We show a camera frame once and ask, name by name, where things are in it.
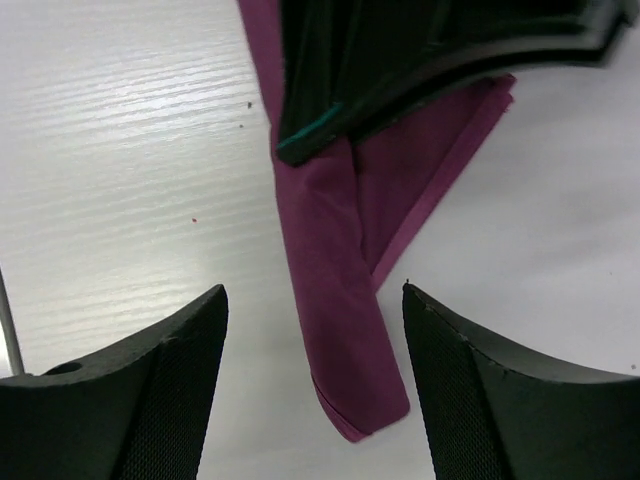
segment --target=folded cloth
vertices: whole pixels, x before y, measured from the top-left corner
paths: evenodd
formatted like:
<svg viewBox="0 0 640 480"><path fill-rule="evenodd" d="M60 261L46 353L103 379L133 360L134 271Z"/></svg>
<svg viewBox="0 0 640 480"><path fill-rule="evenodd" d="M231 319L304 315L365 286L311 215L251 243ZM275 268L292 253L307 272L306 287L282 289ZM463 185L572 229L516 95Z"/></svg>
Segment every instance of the folded cloth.
<svg viewBox="0 0 640 480"><path fill-rule="evenodd" d="M238 0L272 125L276 199L305 348L329 419L357 442L409 401L376 291L512 98L512 77L441 97L364 143L293 168L276 154L284 89L278 0Z"/></svg>

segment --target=white table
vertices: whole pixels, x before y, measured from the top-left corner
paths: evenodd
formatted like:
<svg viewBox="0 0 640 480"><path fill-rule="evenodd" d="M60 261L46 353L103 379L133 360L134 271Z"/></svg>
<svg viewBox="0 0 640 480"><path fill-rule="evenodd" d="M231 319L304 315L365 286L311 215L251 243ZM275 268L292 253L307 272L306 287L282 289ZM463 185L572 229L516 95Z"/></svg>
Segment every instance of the white table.
<svg viewBox="0 0 640 480"><path fill-rule="evenodd" d="M200 471L224 480L434 478L406 278L540 351L640 372L639 47L635 32L607 71L520 75L516 104L379 295L413 413L353 446L310 383L234 1L0 1L0 261L27 369L224 282Z"/></svg>

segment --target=cloth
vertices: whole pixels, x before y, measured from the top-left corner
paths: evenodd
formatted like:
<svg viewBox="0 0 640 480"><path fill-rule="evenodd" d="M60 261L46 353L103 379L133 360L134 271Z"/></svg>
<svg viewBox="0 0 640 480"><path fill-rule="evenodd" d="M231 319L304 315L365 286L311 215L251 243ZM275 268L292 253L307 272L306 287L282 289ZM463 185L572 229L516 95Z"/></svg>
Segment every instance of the cloth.
<svg viewBox="0 0 640 480"><path fill-rule="evenodd" d="M409 411L376 291L512 98L512 77L441 97L301 167L276 154L284 76L278 0L238 0L271 130L278 210L318 399L357 442Z"/></svg>

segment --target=maroon cloth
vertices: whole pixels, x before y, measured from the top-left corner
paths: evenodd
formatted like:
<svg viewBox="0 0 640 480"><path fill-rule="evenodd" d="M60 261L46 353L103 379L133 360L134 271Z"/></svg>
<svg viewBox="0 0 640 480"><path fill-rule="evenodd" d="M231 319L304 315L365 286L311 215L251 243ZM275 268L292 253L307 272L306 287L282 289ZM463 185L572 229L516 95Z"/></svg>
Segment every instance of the maroon cloth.
<svg viewBox="0 0 640 480"><path fill-rule="evenodd" d="M238 3L272 125L311 375L327 416L356 442L409 411L376 290L511 102L513 78L442 97L357 147L340 138L292 168L275 153L284 82L278 0Z"/></svg>

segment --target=fabric fold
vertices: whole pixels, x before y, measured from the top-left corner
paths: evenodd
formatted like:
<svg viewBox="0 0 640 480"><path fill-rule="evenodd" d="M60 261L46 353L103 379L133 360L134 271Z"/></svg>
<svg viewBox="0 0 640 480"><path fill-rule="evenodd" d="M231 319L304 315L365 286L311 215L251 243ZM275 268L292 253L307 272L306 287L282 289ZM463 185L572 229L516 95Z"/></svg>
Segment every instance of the fabric fold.
<svg viewBox="0 0 640 480"><path fill-rule="evenodd" d="M284 69L278 0L238 0L271 131L276 199L311 376L357 442L409 411L376 290L511 102L482 80L298 168L276 154Z"/></svg>

